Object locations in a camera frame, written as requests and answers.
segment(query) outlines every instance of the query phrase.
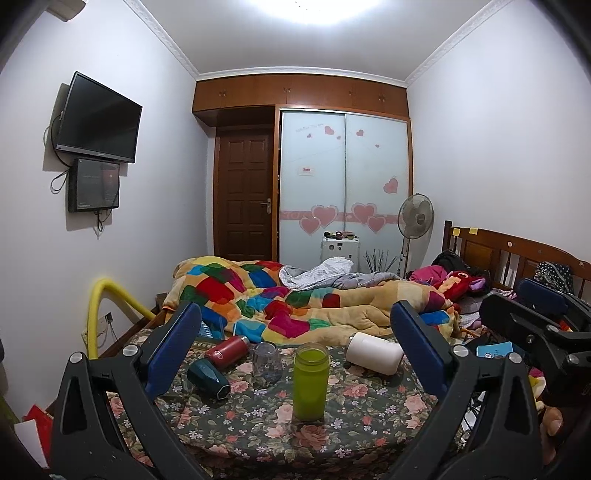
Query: cabinet door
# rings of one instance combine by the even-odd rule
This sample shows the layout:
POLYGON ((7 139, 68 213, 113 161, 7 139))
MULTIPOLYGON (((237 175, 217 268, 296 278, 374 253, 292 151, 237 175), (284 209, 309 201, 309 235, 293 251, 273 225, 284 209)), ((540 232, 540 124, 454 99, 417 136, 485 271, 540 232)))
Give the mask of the cabinet door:
POLYGON ((353 82, 353 106, 360 110, 383 112, 382 84, 367 80, 352 80, 353 82))
POLYGON ((193 112, 212 110, 222 106, 223 80, 215 79, 197 82, 195 98, 193 100, 193 112))
POLYGON ((326 77, 324 105, 335 109, 354 108, 353 79, 348 77, 326 77))
POLYGON ((288 105, 324 106, 328 78, 322 75, 289 75, 288 105))
POLYGON ((382 112, 391 115, 408 116, 408 101, 406 88, 394 85, 382 85, 382 112))
POLYGON ((289 75, 253 75, 253 105, 285 105, 289 75))
POLYGON ((255 76, 227 77, 223 79, 222 107, 257 105, 253 98, 255 76))

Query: floral bedspread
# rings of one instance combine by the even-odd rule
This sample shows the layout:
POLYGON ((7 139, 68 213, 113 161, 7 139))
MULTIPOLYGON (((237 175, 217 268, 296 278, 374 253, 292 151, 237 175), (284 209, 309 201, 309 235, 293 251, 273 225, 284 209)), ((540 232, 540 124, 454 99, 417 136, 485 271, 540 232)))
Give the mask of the floral bedspread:
MULTIPOLYGON (((142 344, 149 330, 132 342, 142 344)), ((157 406, 180 440, 214 478, 379 478, 410 443, 434 406, 406 358, 387 377, 345 362, 342 347, 330 347, 331 372, 324 421, 292 419, 293 348, 281 350, 284 375, 267 389, 254 385, 252 363, 226 376, 225 401, 202 398, 186 377, 191 362, 211 347, 198 339, 157 406)), ((150 463, 118 396, 111 407, 132 454, 150 463)))

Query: frosted glass door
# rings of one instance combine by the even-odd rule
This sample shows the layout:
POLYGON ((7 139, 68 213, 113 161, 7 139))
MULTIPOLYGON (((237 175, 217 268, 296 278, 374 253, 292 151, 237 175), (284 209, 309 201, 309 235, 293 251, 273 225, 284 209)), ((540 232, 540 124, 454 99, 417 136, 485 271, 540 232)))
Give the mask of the frosted glass door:
POLYGON ((284 112, 280 172, 279 262, 308 270, 323 232, 344 227, 345 116, 284 112))
MULTIPOLYGON (((408 197, 407 124, 387 118, 346 115, 345 229, 361 243, 361 271, 373 270, 365 252, 400 257, 398 211, 408 197)), ((389 271, 396 272, 398 261, 389 271)))

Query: green water bottle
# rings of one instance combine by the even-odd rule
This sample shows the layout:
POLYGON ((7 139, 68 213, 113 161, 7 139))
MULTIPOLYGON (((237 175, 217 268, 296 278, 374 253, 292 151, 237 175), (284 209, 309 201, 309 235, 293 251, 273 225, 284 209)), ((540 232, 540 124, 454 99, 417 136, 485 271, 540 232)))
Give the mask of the green water bottle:
POLYGON ((329 384, 329 352, 319 343, 305 343, 295 352, 293 415, 302 421, 322 419, 329 384))

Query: wooden headboard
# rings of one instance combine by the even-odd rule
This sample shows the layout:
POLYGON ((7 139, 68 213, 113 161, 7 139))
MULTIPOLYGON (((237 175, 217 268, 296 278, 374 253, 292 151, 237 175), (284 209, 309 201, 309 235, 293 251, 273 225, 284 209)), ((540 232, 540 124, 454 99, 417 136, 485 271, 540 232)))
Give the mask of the wooden headboard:
POLYGON ((539 262, 555 262, 573 269, 575 292, 581 298, 591 283, 591 264, 551 245, 479 228, 458 228, 446 220, 444 250, 453 250, 471 267, 488 270, 493 286, 509 290, 516 281, 534 276, 539 262))

